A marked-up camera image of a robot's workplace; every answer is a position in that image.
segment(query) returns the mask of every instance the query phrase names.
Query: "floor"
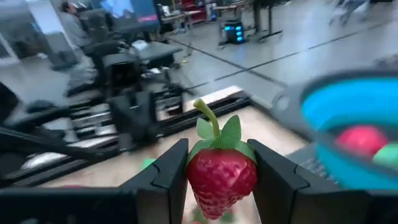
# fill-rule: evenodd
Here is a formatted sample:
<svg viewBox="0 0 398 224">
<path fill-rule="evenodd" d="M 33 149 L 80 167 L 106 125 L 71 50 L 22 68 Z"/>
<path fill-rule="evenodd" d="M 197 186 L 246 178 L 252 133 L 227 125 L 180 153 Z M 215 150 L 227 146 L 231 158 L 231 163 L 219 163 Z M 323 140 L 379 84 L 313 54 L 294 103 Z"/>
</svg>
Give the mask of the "floor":
<svg viewBox="0 0 398 224">
<path fill-rule="evenodd" d="M 345 27 L 329 26 L 334 4 L 319 0 L 293 0 L 273 10 L 274 30 L 283 36 L 263 44 L 247 42 L 218 50 L 216 24 L 195 26 L 192 56 L 174 73 L 174 80 L 193 88 L 198 96 L 230 85 L 270 101 L 278 91 L 332 70 L 372 66 L 377 58 L 398 52 L 397 4 L 376 5 L 365 22 L 355 14 Z M 250 13 L 244 22 L 250 21 Z M 266 21 L 267 12 L 263 13 Z M 171 36 L 185 47 L 186 35 Z M 182 61 L 185 52 L 175 58 Z M 0 81 L 24 101 L 38 98 L 64 104 L 68 75 L 49 69 L 46 60 L 30 58 L 1 69 Z"/>
</svg>

